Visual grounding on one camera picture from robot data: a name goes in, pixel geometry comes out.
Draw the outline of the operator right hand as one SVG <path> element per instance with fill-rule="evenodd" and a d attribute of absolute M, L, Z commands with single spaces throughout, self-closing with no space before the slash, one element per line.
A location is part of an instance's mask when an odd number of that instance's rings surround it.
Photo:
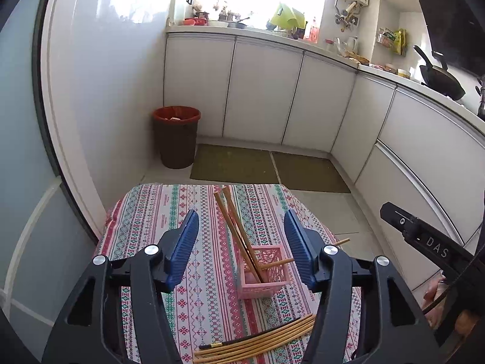
<path fill-rule="evenodd" d="M 422 309 L 425 311 L 436 300 L 441 298 L 448 288 L 447 279 L 444 276 L 435 278 L 429 284 L 426 292 L 423 295 Z M 437 329 L 445 318 L 445 305 L 449 296 L 444 297 L 438 304 L 436 304 L 426 314 L 426 320 L 432 329 Z M 475 320 L 467 311 L 462 311 L 455 321 L 455 332 L 460 335 L 467 334 L 475 325 Z"/>

